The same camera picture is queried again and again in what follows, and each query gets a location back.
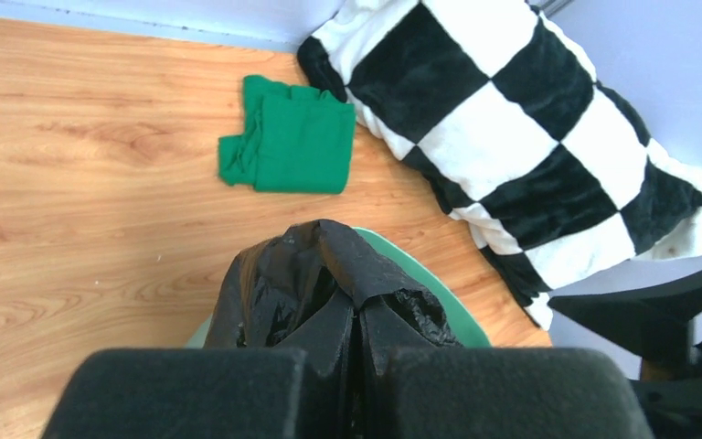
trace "black trash bag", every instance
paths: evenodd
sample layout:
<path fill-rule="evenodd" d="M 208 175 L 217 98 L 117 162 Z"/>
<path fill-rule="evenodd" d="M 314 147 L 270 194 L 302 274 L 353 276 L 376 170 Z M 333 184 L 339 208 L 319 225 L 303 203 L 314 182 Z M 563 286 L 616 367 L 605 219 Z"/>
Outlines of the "black trash bag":
<path fill-rule="evenodd" d="M 335 292 L 358 312 L 385 303 L 438 347 L 460 346 L 445 311 L 425 286 L 348 226 L 319 219 L 290 227 L 236 256 L 219 291 L 204 348 L 273 347 Z"/>

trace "folded green fabric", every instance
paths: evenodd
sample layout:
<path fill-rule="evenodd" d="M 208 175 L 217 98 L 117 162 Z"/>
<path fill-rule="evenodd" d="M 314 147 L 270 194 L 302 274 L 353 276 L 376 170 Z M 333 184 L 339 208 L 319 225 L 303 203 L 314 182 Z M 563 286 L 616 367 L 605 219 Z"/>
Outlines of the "folded green fabric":
<path fill-rule="evenodd" d="M 348 181 L 354 106 L 329 92 L 243 79 L 244 133 L 219 139 L 219 176 L 260 192 L 339 194 Z"/>

